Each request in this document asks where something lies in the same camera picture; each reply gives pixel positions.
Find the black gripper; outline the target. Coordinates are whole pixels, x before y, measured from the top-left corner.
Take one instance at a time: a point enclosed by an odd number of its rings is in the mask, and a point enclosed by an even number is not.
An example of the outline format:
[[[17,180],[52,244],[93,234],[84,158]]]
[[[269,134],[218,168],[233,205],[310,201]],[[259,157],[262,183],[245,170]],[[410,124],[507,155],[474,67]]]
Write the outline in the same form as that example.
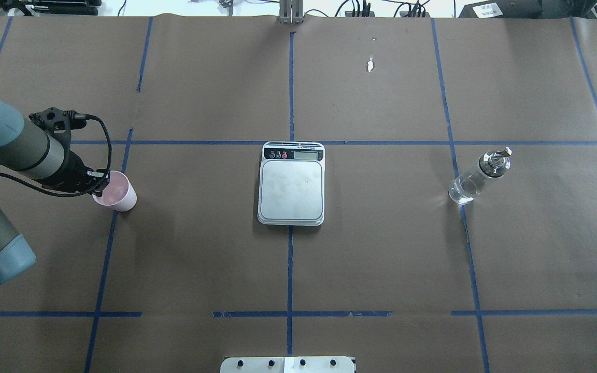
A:
[[[102,195],[109,185],[110,167],[86,167],[79,156],[69,151],[62,166],[45,179],[45,189],[62,193]]]

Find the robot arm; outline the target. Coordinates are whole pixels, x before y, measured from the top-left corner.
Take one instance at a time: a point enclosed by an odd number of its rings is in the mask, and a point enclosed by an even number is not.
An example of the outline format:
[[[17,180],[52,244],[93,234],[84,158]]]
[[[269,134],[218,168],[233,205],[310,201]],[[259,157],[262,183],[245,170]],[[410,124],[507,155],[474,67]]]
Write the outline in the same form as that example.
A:
[[[88,121],[101,126],[107,144],[103,168],[87,167],[71,150],[74,130]],[[112,144],[104,121],[74,110],[48,108],[28,117],[0,100],[0,178],[39,193],[74,198],[100,196],[109,184]],[[23,234],[0,207],[0,286],[35,264],[36,256]]]

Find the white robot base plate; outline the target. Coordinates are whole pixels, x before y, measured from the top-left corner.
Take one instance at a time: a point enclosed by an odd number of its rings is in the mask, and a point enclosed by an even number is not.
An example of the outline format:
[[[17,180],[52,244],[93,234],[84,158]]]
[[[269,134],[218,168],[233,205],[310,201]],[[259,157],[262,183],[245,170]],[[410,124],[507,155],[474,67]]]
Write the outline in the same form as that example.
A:
[[[225,358],[220,372],[356,372],[349,356],[254,356]]]

